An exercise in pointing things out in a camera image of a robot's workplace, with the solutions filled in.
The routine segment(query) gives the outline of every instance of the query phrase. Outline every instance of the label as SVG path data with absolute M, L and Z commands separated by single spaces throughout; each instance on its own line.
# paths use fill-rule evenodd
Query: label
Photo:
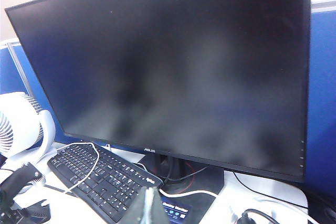
M 171 199 L 161 196 L 162 206 L 169 217 L 171 223 L 183 224 L 188 217 L 191 206 L 177 203 Z

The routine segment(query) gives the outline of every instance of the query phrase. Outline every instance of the keyboard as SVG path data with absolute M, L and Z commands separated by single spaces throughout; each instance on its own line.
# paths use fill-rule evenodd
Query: keyboard
M 71 190 L 84 200 L 107 223 L 118 222 L 143 187 L 163 186 L 162 181 L 126 161 L 122 157 L 95 145 L 99 161 L 94 172 Z M 71 145 L 48 161 L 55 175 L 70 188 L 92 169 L 97 153 L 92 145 Z

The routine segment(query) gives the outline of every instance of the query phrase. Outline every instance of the white fan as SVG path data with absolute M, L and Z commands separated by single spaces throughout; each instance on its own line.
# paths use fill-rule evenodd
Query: white fan
M 43 137 L 42 145 L 23 155 Z M 23 92 L 0 95 L 0 153 L 19 165 L 37 163 L 52 150 L 55 124 L 51 114 Z

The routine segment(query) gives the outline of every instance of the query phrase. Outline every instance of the monitor stand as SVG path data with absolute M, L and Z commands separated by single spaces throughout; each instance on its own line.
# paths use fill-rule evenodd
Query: monitor stand
M 170 167 L 172 168 L 170 178 L 177 179 L 207 166 L 205 164 L 185 161 L 179 158 L 167 157 L 159 154 L 148 154 L 144 156 L 139 163 L 156 176 L 166 177 Z M 208 190 L 218 194 L 224 186 L 224 170 L 220 167 L 209 166 L 202 172 L 190 176 L 181 181 L 169 180 L 162 188 L 168 194 L 180 194 L 194 190 Z M 188 215 L 183 224 L 199 223 L 209 207 L 215 200 L 214 197 L 207 194 L 196 194 L 180 198 L 165 198 L 163 202 L 177 205 L 188 209 Z

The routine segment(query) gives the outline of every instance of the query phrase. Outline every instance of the desk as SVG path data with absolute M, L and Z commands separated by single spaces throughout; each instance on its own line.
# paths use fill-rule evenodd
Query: desk
M 123 158 L 136 163 L 144 155 L 112 149 L 112 151 Z M 63 183 L 47 167 L 46 160 L 41 161 L 37 168 L 45 174 L 46 184 L 66 189 Z M 203 217 L 200 224 L 207 223 L 235 223 L 237 217 L 247 208 L 261 210 L 277 219 L 279 223 L 307 224 L 307 219 L 303 215 L 289 209 L 283 205 L 259 201 L 266 199 L 263 196 L 255 194 L 243 187 L 232 172 L 224 172 L 225 185 L 219 197 L 213 202 L 212 206 Z M 254 190 L 264 194 L 269 194 L 281 199 L 294 202 L 296 204 L 307 206 L 307 199 L 303 192 L 293 186 L 266 178 L 259 178 L 250 175 L 238 174 L 239 179 Z M 60 223 L 81 223 L 81 224 L 99 224 L 105 223 L 91 208 L 81 199 L 73 196 L 64 195 L 55 190 L 36 185 L 24 194 L 15 197 L 15 201 L 21 207 L 30 206 L 42 199 L 48 199 L 50 202 L 51 220 L 49 224 Z M 268 224 L 268 221 L 260 216 L 250 214 L 257 224 Z

